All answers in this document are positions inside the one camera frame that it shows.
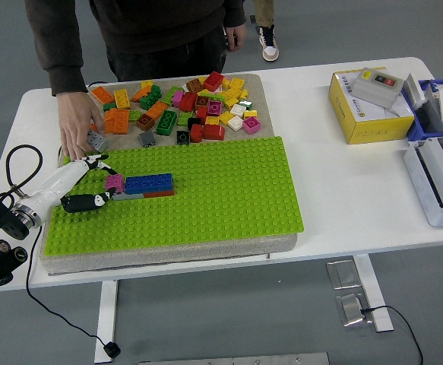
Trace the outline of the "person's right hand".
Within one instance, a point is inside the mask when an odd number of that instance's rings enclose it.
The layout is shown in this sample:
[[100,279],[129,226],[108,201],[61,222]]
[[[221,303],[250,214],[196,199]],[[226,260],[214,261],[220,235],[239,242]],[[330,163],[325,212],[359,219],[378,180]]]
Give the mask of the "person's right hand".
[[68,92],[56,95],[59,112],[59,130],[65,155],[77,160],[91,152],[87,135],[94,124],[104,135],[104,121],[97,105],[84,92]]

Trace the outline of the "person's left hand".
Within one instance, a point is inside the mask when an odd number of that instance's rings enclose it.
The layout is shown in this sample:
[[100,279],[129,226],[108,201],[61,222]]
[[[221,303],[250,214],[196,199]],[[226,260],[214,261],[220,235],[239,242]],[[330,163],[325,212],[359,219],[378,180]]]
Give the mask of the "person's left hand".
[[243,46],[247,34],[246,25],[242,24],[236,27],[226,27],[227,51],[236,52]]

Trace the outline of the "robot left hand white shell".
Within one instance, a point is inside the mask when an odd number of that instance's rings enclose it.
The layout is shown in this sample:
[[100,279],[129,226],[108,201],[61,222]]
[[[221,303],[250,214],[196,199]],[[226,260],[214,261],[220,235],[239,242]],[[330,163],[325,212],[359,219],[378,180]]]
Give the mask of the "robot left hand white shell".
[[26,198],[21,198],[11,211],[30,222],[31,227],[38,227],[47,219],[49,211],[61,204],[74,186],[83,179],[90,170],[105,170],[110,175],[116,171],[103,160],[107,155],[91,155],[74,160],[58,168],[37,190]]

